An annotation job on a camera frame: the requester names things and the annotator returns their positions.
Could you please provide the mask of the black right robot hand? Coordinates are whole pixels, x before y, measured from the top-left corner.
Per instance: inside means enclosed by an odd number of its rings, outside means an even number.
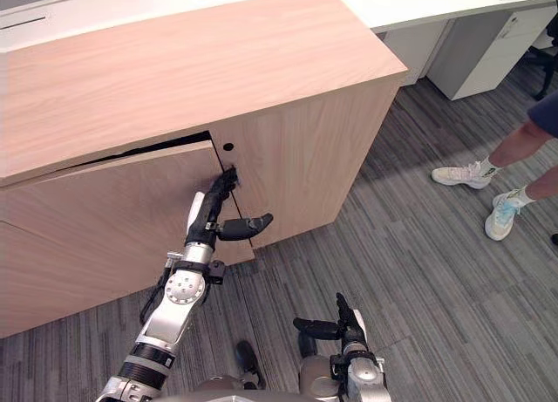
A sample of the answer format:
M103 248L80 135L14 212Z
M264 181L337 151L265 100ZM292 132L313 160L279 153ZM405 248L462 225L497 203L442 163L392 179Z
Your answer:
M336 303L338 320L336 322L323 320L309 320L296 317L293 320L295 328L303 335L317 340L341 341L342 350L350 344L360 345L363 351L368 351L369 346L355 311L348 305L345 296L337 292Z

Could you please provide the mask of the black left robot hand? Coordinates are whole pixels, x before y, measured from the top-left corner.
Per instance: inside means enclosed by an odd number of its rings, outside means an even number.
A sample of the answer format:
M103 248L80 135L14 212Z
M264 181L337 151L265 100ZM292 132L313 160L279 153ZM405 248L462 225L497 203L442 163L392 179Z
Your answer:
M238 181L235 167L219 175L205 193L198 214L187 230L184 245L201 243L215 250L216 240L238 242L251 239L263 232L274 220L271 213L256 218L240 218L218 222L222 205L232 194Z

